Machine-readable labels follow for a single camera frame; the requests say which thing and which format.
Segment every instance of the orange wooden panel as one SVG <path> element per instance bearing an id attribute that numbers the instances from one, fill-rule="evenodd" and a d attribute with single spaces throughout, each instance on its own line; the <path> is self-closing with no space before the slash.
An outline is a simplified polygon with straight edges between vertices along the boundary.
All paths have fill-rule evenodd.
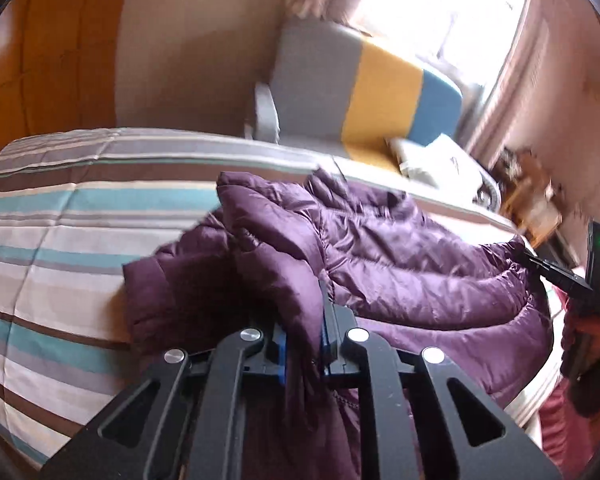
<path id="1" fill-rule="evenodd" d="M 0 150 L 27 135 L 21 97 L 19 81 L 0 87 Z"/>
<path id="2" fill-rule="evenodd" d="M 80 46 L 116 41 L 124 0 L 85 0 Z"/>
<path id="3" fill-rule="evenodd" d="M 31 70 L 78 48 L 84 0 L 30 0 L 25 26 L 23 66 Z"/>
<path id="4" fill-rule="evenodd" d="M 11 0 L 0 15 L 0 85 L 18 78 L 22 27 L 29 0 Z"/>
<path id="5" fill-rule="evenodd" d="M 115 126 L 115 41 L 83 48 L 78 56 L 80 127 Z"/>
<path id="6" fill-rule="evenodd" d="M 30 135 L 80 128 L 77 52 L 25 73 L 22 90 Z"/>

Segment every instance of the striped comforter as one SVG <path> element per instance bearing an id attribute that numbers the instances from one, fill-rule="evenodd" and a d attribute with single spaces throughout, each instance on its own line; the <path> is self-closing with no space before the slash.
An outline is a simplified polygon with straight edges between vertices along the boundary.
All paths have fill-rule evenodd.
<path id="1" fill-rule="evenodd" d="M 4 148 L 0 434 L 40 466 L 133 378 L 121 266 L 215 208 L 220 171 L 301 182 L 318 166 L 408 190 L 466 241 L 506 241 L 514 232 L 496 215 L 453 206 L 396 174 L 233 137 L 116 128 L 28 137 Z M 520 424 L 530 415 L 519 404 L 544 392 L 557 374 L 556 355 L 557 364 L 536 378 L 542 387 L 512 402 Z"/>

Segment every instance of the white wall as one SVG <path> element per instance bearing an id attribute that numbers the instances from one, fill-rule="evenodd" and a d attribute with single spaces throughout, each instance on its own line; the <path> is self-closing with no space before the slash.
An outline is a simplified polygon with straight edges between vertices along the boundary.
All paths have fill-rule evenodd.
<path id="1" fill-rule="evenodd" d="M 125 0 L 119 126 L 240 135 L 274 59 L 284 0 Z"/>
<path id="2" fill-rule="evenodd" d="M 587 217 L 600 220 L 600 24 L 588 0 L 544 0 L 543 17 L 546 54 L 507 147 L 531 148 L 564 188 L 560 230 L 584 260 Z"/>

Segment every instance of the armrest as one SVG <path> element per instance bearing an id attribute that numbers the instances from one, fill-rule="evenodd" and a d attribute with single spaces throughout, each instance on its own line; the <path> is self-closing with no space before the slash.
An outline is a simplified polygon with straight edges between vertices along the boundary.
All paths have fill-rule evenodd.
<path id="1" fill-rule="evenodd" d="M 256 83 L 255 105 L 256 123 L 253 129 L 253 139 L 277 144 L 280 140 L 280 124 L 276 105 L 268 85 Z"/>

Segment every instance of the window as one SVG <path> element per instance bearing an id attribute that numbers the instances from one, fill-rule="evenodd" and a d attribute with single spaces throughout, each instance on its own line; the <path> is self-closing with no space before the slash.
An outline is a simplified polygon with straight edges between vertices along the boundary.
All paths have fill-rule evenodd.
<path id="1" fill-rule="evenodd" d="M 482 85 L 500 71 L 523 2 L 362 0 L 352 22 L 442 72 Z"/>

